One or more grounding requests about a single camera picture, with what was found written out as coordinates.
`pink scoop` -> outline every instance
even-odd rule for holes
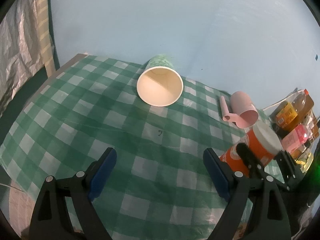
[[[230,104],[234,113],[229,112],[225,98],[220,96],[223,121],[235,122],[237,127],[244,129],[253,126],[258,120],[258,111],[246,93],[242,91],[233,93]]]

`yellow label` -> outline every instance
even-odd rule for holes
[[[288,102],[288,104],[276,115],[276,121],[281,128],[284,128],[292,122],[297,115],[298,114],[292,104]]]

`wall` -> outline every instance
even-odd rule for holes
[[[51,0],[60,65],[76,53],[144,63],[247,92],[263,108],[307,88],[320,114],[320,28],[302,0]]]

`orange container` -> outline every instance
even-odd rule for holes
[[[257,121],[244,137],[220,156],[220,160],[228,163],[233,171],[241,171],[247,177],[249,169],[236,151],[238,143],[245,143],[263,166],[266,166],[279,151],[283,150],[276,133],[262,121]]]

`blue gripper pad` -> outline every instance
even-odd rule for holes
[[[112,149],[90,182],[90,191],[88,193],[90,201],[93,201],[96,197],[100,196],[113,167],[116,165],[116,161],[117,153]]]
[[[208,149],[203,152],[203,163],[211,177],[218,195],[229,202],[231,196],[228,180]]]

